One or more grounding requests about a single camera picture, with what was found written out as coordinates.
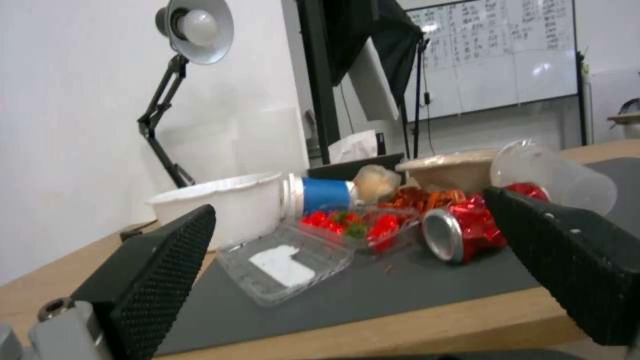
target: whiteboard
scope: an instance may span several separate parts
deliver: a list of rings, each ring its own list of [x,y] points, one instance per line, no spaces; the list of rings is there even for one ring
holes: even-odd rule
[[[420,119],[428,110],[431,118],[443,117],[578,92],[572,0],[472,0],[407,14],[431,39]],[[404,95],[410,121],[416,66]]]

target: white label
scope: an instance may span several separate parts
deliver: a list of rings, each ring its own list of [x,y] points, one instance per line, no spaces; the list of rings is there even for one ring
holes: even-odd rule
[[[291,258],[298,251],[296,247],[281,245],[254,255],[249,261],[275,281],[292,288],[304,285],[316,276],[315,271]]]

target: blue label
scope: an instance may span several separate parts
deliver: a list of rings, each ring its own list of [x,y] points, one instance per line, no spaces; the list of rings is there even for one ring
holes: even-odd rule
[[[346,210],[351,205],[351,195],[345,181],[303,178],[305,188],[304,214],[317,210]]]

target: metal screw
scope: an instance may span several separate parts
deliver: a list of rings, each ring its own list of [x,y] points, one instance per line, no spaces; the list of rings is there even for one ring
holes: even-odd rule
[[[38,312],[38,321],[45,322],[74,307],[74,301],[68,297],[61,297],[46,303]]]

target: textured rubber pad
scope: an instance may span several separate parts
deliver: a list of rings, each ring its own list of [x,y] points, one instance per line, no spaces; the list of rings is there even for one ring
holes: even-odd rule
[[[74,292],[93,305],[115,359],[150,359],[202,266],[216,223],[203,206],[128,239]]]
[[[484,195],[518,259],[578,326],[601,345],[631,344],[640,318],[640,240],[591,211],[498,188]]]

